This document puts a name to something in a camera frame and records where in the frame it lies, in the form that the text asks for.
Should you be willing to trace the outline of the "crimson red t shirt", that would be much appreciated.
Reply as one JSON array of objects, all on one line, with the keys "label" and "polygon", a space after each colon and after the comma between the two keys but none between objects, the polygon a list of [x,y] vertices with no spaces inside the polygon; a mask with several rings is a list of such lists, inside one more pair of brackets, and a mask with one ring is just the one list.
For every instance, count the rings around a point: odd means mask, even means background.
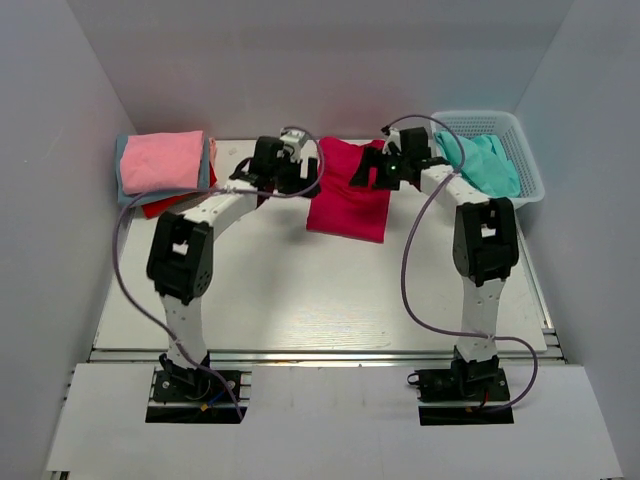
[{"label": "crimson red t shirt", "polygon": [[384,141],[379,139],[361,145],[335,137],[320,140],[325,173],[320,182],[321,192],[310,203],[308,231],[384,242],[391,192],[349,186],[365,148],[381,150],[383,145]]}]

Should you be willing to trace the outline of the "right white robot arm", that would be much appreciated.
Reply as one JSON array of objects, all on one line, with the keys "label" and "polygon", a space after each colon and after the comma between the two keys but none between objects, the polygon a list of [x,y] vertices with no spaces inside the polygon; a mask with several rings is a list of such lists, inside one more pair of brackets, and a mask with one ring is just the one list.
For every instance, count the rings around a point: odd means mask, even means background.
[{"label": "right white robot arm", "polygon": [[496,330],[499,302],[513,267],[519,260],[515,210],[510,199],[493,198],[468,183],[458,162],[436,156],[436,138],[424,127],[383,128],[382,148],[365,148],[351,178],[352,187],[370,186],[395,191],[402,183],[426,194],[428,204],[445,202],[454,216],[452,258],[463,284],[461,326],[447,330],[421,320],[410,307],[407,280],[400,280],[401,299],[409,317],[421,327],[455,338],[453,390],[472,399],[484,391],[488,376],[499,368]]}]

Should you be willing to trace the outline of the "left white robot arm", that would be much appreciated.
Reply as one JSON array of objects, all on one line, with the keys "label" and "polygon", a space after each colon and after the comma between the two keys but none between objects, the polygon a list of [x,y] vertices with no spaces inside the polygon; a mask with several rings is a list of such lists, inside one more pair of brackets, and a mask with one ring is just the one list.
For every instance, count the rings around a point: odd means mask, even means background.
[{"label": "left white robot arm", "polygon": [[211,387],[211,374],[200,367],[210,366],[201,299],[214,276],[214,243],[269,198],[311,199],[320,193],[323,154],[302,159],[311,141],[309,132],[294,127],[282,129],[278,137],[259,137],[253,155],[236,166],[223,186],[198,205],[180,214],[166,212],[157,221],[146,273],[170,330],[161,365],[178,374],[177,387],[188,398],[202,398]]}]

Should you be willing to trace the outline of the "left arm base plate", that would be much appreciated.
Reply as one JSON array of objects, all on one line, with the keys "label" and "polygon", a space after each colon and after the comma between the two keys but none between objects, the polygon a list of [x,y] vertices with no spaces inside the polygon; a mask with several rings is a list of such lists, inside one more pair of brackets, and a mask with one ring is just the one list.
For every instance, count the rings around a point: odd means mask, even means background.
[{"label": "left arm base plate", "polygon": [[249,405],[251,373],[218,370],[222,379],[201,369],[174,365],[167,354],[152,377],[147,424],[238,425]]}]

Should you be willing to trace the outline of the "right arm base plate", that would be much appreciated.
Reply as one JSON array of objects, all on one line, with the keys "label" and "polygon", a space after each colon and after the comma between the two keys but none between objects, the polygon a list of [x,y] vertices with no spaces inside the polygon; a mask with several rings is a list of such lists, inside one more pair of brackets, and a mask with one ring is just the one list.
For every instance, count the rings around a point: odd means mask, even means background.
[{"label": "right arm base plate", "polygon": [[415,370],[407,384],[417,390],[421,426],[489,426],[514,423],[504,370],[467,367],[455,360],[446,369]]}]

